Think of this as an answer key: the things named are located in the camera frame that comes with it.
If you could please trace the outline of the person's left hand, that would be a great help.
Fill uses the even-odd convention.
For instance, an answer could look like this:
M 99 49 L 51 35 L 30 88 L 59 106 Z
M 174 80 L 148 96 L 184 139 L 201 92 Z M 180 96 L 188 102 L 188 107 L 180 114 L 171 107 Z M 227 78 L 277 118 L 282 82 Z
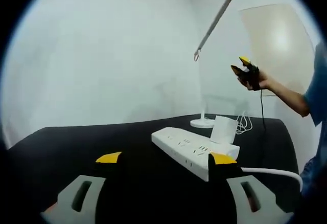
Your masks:
M 53 205 L 49 206 L 46 210 L 43 211 L 43 213 L 51 212 L 54 208 L 57 207 L 57 202 L 55 202 Z

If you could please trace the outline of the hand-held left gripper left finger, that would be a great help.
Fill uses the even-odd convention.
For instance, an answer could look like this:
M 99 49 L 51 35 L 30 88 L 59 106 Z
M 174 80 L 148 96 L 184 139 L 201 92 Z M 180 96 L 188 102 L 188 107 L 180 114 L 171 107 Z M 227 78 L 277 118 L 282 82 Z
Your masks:
M 89 175 L 80 175 L 57 196 L 57 207 L 43 213 L 45 221 L 96 221 L 98 200 L 106 181 L 117 178 L 122 152 L 105 154 L 95 161 Z

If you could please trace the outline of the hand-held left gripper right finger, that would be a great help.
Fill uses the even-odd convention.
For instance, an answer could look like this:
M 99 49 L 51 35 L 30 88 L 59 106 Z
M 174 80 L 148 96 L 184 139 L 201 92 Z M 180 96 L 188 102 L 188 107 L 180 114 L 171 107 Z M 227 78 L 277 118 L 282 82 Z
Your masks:
M 231 157 L 209 153 L 208 183 L 213 220 L 287 220 L 274 193 Z

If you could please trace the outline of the person's right hand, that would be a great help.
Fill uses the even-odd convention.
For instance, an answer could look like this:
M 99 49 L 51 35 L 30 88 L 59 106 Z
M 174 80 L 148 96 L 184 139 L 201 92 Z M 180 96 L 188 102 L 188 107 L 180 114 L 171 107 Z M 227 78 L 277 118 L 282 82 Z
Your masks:
M 266 74 L 264 71 L 259 70 L 259 87 L 260 89 L 271 90 L 274 79 Z

